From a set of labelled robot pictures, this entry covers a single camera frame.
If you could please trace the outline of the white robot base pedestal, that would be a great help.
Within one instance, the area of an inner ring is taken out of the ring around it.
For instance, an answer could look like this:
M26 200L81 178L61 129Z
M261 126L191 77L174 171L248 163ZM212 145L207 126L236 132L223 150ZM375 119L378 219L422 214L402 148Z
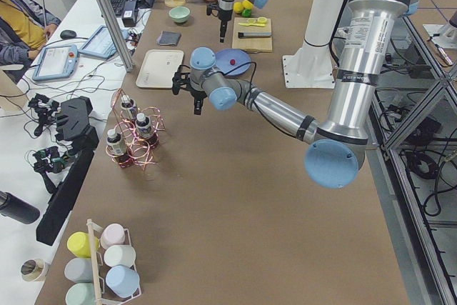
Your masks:
M313 0L302 47L283 57L286 87L334 87L329 44L343 7L343 0Z

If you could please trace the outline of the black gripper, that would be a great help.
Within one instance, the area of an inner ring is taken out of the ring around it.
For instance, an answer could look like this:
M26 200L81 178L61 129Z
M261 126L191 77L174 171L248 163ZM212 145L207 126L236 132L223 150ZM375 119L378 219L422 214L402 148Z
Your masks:
M207 97L207 95L204 91L197 91L194 87L192 87L191 79L189 76L190 72L182 72L183 67L189 69L189 66L187 65L179 65L172 78L172 93L173 95L178 95L180 90L190 92L192 97L194 97L194 114L201 115L204 99Z
M232 19L232 9L221 9L216 2L212 2L206 5L206 15L216 16L221 21L219 41L224 43L228 23Z

